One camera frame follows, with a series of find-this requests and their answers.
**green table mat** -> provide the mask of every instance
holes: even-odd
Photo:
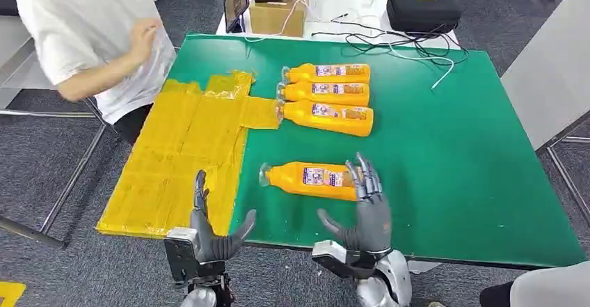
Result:
[[[414,49],[398,50],[417,56]],[[211,74],[243,70],[255,75],[252,96],[274,97],[284,65],[368,63],[372,68],[370,136],[288,120],[279,130],[248,131],[232,229],[251,208],[257,209],[251,242],[311,247],[332,238],[317,218],[318,208],[352,226],[354,203],[262,188],[258,169],[263,162],[343,164],[361,151],[390,199],[392,246],[410,257],[524,267],[583,261],[487,53],[470,52],[432,91],[446,67],[375,52],[358,55],[338,42],[186,37],[170,78],[204,85]],[[458,60],[462,52],[451,51],[449,57]]]

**cardboard box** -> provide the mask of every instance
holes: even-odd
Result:
[[[271,3],[250,3],[250,23],[252,32],[278,35],[296,0]],[[282,36],[303,37],[307,8],[299,1],[287,22]]]

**person's hand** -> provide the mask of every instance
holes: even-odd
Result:
[[[200,263],[229,260],[246,240],[256,224],[256,210],[248,211],[241,226],[230,236],[217,236],[207,218],[207,195],[205,189],[206,174],[199,170],[195,179],[195,207],[191,211],[191,228],[197,230],[195,255]]]
[[[391,250],[391,212],[388,199],[382,194],[377,172],[360,153],[356,154],[362,175],[350,162],[346,167],[356,188],[356,223],[354,228],[343,228],[330,218],[326,210],[318,209],[317,215],[327,230],[352,251],[386,254]]]
[[[154,37],[161,26],[162,22],[157,18],[141,18],[135,22],[129,34],[131,38],[129,55],[134,62],[140,65],[150,58]]]

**black pants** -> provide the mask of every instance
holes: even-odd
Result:
[[[481,307],[510,307],[510,283],[501,284],[486,288],[479,294],[479,304]]]
[[[141,132],[143,123],[148,117],[151,109],[152,105],[149,104],[138,109],[134,109],[133,111],[124,115],[113,125],[115,131],[117,131],[117,133],[119,133],[119,135],[121,135],[125,141],[134,145],[137,137],[139,136],[139,133]]]

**white t-shirt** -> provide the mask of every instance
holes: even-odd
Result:
[[[510,306],[590,306],[590,262],[523,274],[512,284]]]
[[[138,18],[159,18],[154,0],[17,0],[19,13],[35,40],[41,68],[53,84],[122,56]],[[160,29],[152,56],[135,73],[98,95],[103,118],[111,124],[154,102],[176,54]]]

